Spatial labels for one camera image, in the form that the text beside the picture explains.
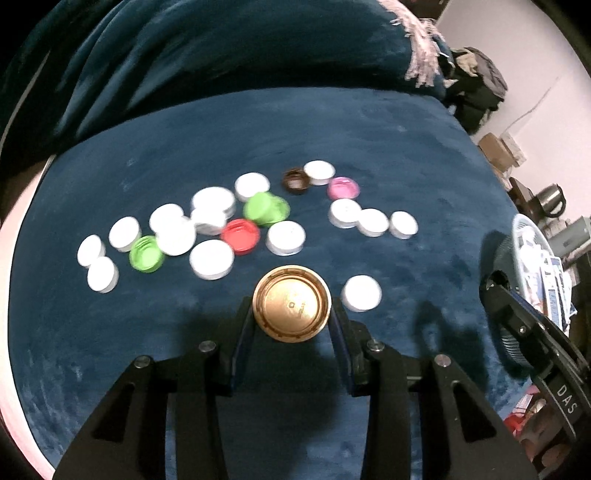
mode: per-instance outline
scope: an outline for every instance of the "gold bottle cap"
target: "gold bottle cap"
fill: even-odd
[[[305,342],[319,333],[331,307],[324,280],[299,265],[271,270],[258,283],[252,298],[252,310],[261,329],[287,343]]]

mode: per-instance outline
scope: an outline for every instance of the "white wall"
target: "white wall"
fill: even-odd
[[[512,175],[534,193],[558,183],[563,218],[591,215],[591,79],[552,20],[530,0],[450,0],[438,28],[452,48],[482,50],[509,88],[473,139],[508,129],[527,159]]]

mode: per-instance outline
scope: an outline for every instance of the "kettle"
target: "kettle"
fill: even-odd
[[[527,203],[530,204],[532,209],[534,209],[541,218],[558,218],[566,210],[564,193],[560,186],[555,183],[546,187],[539,192],[538,195],[534,195],[534,197]]]

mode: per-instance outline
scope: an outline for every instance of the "blue velvet blanket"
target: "blue velvet blanket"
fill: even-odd
[[[377,0],[62,0],[0,77],[0,177],[221,93],[336,86],[442,98],[441,75],[420,88],[405,78],[411,41],[395,19]]]
[[[359,202],[412,213],[407,241],[340,230],[327,218],[324,187],[281,191],[282,173],[314,158],[361,186]],[[159,205],[189,209],[199,189],[232,188],[259,171],[307,233],[294,257],[263,243],[218,281],[198,279],[188,255],[142,274],[108,245],[119,267],[109,294],[91,291],[76,262],[84,237],[105,242],[114,221],[135,216],[144,232]],[[257,281],[279,265],[318,272],[338,295],[371,275],[384,298],[351,314],[407,355],[452,356],[506,413],[524,385],[505,370],[479,302],[479,280],[515,209],[485,158],[439,101],[371,89],[247,90],[196,100],[125,122],[61,155],[22,225],[12,271],[9,350],[26,418],[53,465],[122,370],[140,354],[164,359],[207,339]],[[368,402],[346,395],[325,330],[289,345],[258,332],[246,380],[219,401],[232,479],[355,479]],[[174,478],[172,424],[167,472]],[[418,430],[413,470],[421,471]]]

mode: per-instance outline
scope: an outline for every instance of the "green bottle cap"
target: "green bottle cap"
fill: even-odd
[[[156,237],[148,235],[137,240],[129,252],[129,263],[136,270],[152,273],[160,268],[164,254],[156,243]]]
[[[274,196],[269,192],[255,193],[244,205],[244,217],[264,225],[274,217]]]
[[[271,226],[275,223],[282,222],[290,215],[290,205],[281,197],[273,197],[272,215],[268,217],[265,226]]]

